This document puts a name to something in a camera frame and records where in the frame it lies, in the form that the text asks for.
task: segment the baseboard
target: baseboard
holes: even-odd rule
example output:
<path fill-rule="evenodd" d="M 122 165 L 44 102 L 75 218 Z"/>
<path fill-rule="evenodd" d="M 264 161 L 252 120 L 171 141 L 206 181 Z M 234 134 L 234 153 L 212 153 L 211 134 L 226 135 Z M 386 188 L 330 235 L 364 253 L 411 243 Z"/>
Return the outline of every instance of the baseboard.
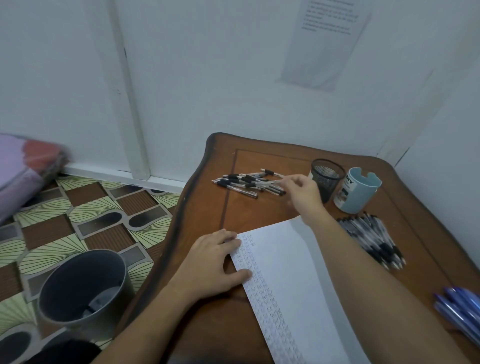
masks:
<path fill-rule="evenodd" d="M 123 184 L 133 184 L 143 188 L 160 190 L 166 192 L 181 193 L 185 187 L 185 182 L 167 180 L 165 178 L 150 177 L 148 180 L 137 180 L 133 178 L 130 172 L 122 170 L 110 170 L 108 168 L 99 168 L 82 163 L 69 163 L 63 169 L 65 173 L 75 176 L 89 177 L 96 180 L 119 182 Z"/>

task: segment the white paper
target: white paper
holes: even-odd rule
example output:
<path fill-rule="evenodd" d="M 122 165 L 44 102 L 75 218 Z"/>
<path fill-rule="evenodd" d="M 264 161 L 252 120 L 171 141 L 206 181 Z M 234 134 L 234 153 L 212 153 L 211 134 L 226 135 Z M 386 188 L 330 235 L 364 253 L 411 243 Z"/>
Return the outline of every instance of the white paper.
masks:
<path fill-rule="evenodd" d="M 371 0 L 302 0 L 280 80 L 333 91 L 371 9 Z"/>
<path fill-rule="evenodd" d="M 368 363 L 330 284 L 334 309 L 343 315 L 338 324 L 348 331 L 344 341 L 354 352 L 346 353 L 319 280 L 322 269 L 316 266 L 324 262 L 318 244 L 300 218 L 244 232 L 239 239 L 232 260 L 237 270 L 253 273 L 243 286 L 276 364 Z M 331 282 L 326 267 L 323 279 Z"/>

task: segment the hand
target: hand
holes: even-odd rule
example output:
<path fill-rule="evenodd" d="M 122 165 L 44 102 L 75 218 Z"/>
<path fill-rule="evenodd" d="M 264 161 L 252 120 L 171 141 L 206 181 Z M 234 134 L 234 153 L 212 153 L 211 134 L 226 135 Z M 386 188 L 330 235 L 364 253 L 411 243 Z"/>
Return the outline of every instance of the hand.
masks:
<path fill-rule="evenodd" d="M 241 269 L 225 274 L 223 262 L 227 254 L 237 249 L 241 241 L 236 232 L 225 229 L 198 238 L 168 285 L 189 300 L 189 303 L 228 291 L 247 281 L 252 272 Z"/>
<path fill-rule="evenodd" d="M 292 203 L 305 224 L 311 226 L 326 213 L 317 183 L 302 174 L 286 176 L 281 185 L 290 194 Z"/>

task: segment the blue pen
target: blue pen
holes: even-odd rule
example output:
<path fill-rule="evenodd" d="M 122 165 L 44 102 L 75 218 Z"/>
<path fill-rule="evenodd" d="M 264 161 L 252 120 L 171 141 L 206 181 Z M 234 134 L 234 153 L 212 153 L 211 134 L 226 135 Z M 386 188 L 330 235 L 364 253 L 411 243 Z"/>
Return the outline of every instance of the blue pen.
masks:
<path fill-rule="evenodd" d="M 462 322 L 463 325 L 459 327 L 462 329 L 463 327 L 466 327 L 471 333 L 471 335 L 476 337 L 476 342 L 480 344 L 480 330 L 475 326 L 475 324 L 471 322 L 467 317 L 465 317 L 461 313 L 461 310 L 454 303 L 451 303 L 448 299 L 440 296 L 439 294 L 434 294 L 434 296 L 439 302 L 443 304 L 444 307 L 446 307 L 452 314 L 457 317 L 457 321 Z"/>
<path fill-rule="evenodd" d="M 475 335 L 473 335 L 470 330 L 465 327 L 463 322 L 455 314 L 453 314 L 443 303 L 435 302 L 435 305 L 433 306 L 447 321 L 449 321 L 455 327 L 459 328 L 470 340 L 475 343 L 475 345 L 480 348 L 480 340 L 475 338 Z"/>
<path fill-rule="evenodd" d="M 475 312 L 480 315 L 480 299 L 477 297 L 477 295 L 465 288 L 454 288 L 468 301 L 468 303 L 475 310 Z"/>
<path fill-rule="evenodd" d="M 470 308 L 468 302 L 454 288 L 444 287 L 445 295 L 465 313 L 480 329 L 480 315 Z"/>

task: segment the bundle of pens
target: bundle of pens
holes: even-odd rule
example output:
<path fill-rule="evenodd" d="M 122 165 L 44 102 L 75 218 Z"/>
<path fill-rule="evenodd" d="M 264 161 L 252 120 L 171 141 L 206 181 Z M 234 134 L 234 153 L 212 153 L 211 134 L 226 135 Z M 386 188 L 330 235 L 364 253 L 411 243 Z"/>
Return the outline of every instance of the bundle of pens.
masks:
<path fill-rule="evenodd" d="M 280 173 L 272 170 L 261 169 L 261 172 L 256 173 L 233 173 L 224 174 L 222 177 L 212 180 L 217 186 L 228 188 L 229 190 L 239 192 L 246 196 L 258 198 L 257 192 L 267 191 L 277 196 L 286 194 L 285 190 L 278 184 L 280 180 L 269 181 L 266 176 L 276 176 L 284 178 Z"/>
<path fill-rule="evenodd" d="M 479 296 L 460 287 L 445 287 L 444 290 L 446 297 L 434 294 L 435 309 L 480 348 Z"/>
<path fill-rule="evenodd" d="M 387 232 L 384 223 L 375 215 L 338 218 L 342 228 L 354 238 L 373 259 L 386 269 L 401 269 L 406 264 L 403 254 Z"/>

